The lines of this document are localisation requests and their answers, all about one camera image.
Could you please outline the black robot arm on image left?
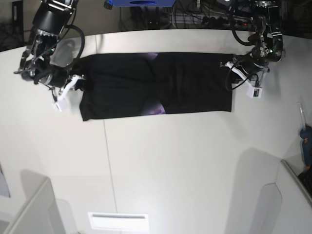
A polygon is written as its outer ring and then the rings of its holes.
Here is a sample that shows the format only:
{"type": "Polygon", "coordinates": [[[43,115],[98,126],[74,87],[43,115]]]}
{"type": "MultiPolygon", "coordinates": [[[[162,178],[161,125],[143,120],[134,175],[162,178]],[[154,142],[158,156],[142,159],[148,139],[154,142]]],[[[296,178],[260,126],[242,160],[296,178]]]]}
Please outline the black robot arm on image left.
{"type": "Polygon", "coordinates": [[[65,99],[68,91],[82,76],[71,71],[79,61],[85,46],[83,31],[69,20],[74,20],[78,1],[43,0],[33,19],[33,27],[25,51],[22,53],[19,74],[25,81],[43,84],[52,92],[54,102],[65,99]],[[69,30],[78,32],[81,46],[77,56],[64,67],[51,64],[51,56],[69,30]]]}

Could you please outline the black robot arm on image right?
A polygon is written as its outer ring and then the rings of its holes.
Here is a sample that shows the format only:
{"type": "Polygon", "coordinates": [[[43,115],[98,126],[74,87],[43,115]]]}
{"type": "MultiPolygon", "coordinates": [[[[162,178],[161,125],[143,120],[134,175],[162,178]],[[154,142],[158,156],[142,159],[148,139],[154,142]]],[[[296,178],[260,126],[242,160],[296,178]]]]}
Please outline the black robot arm on image right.
{"type": "Polygon", "coordinates": [[[228,15],[230,30],[235,40],[252,49],[244,55],[238,55],[228,62],[229,71],[225,78],[225,88],[232,91],[245,82],[253,81],[256,87],[270,72],[269,64],[282,59],[284,45],[281,31],[280,3],[277,0],[233,0],[228,15]],[[247,41],[237,35],[234,17],[239,8],[249,7],[250,21],[254,33],[247,41]]]}

